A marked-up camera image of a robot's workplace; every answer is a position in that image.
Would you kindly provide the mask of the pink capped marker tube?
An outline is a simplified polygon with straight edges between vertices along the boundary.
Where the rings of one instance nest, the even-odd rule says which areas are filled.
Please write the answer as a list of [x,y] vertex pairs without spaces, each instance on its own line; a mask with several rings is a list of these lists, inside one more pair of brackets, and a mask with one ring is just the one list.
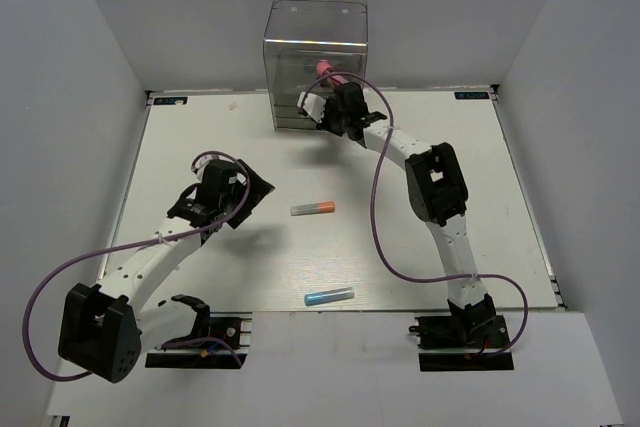
[[337,75],[332,64],[325,59],[316,64],[316,74],[318,78],[322,78],[320,82],[322,86],[335,88],[347,83],[347,79],[342,75]]

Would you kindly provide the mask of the blue capped highlighter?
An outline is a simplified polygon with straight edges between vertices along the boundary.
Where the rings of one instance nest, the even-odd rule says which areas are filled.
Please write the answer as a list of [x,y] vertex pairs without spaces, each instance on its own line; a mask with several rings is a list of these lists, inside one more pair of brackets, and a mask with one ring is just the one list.
[[355,297],[355,291],[352,287],[333,289],[328,291],[320,291],[308,293],[304,295],[304,304],[307,307],[324,305],[329,303],[351,300]]

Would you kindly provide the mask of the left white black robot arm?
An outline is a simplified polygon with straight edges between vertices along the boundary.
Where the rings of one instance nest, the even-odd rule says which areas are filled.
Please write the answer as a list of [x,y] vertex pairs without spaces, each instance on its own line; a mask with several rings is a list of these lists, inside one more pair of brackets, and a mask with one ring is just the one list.
[[204,301],[187,294],[150,299],[214,233],[239,227],[275,188],[243,160],[213,157],[196,175],[147,244],[94,285],[69,291],[58,346],[64,360],[118,383],[149,350],[210,342]]

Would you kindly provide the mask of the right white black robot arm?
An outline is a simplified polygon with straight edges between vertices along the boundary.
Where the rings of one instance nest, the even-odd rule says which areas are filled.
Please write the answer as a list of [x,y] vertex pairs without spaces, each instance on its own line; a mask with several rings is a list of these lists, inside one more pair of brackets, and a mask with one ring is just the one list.
[[[369,215],[374,246],[394,276],[414,284],[445,283],[450,315],[448,336],[472,346],[484,338],[496,318],[493,299],[478,275],[466,226],[469,194],[455,150],[448,143],[429,145],[396,128],[392,113],[371,112],[355,82],[333,87],[318,114],[318,128],[347,136],[379,158],[374,170]],[[397,271],[382,252],[376,224],[376,196],[382,164],[389,160],[405,173],[408,199],[436,244],[443,275],[414,278]]]

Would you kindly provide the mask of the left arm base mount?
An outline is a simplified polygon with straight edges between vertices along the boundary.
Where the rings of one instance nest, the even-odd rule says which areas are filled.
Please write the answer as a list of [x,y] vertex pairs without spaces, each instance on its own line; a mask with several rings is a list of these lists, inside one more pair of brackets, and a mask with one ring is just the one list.
[[140,321],[149,369],[239,370],[249,353],[252,315],[214,312],[197,297],[162,300]]

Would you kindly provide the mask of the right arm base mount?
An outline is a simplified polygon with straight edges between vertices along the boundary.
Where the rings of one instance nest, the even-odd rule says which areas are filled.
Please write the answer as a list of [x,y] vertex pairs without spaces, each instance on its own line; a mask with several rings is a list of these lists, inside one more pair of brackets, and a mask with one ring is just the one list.
[[419,369],[429,373],[511,371],[511,338],[503,315],[451,312],[417,316],[408,327],[416,339]]

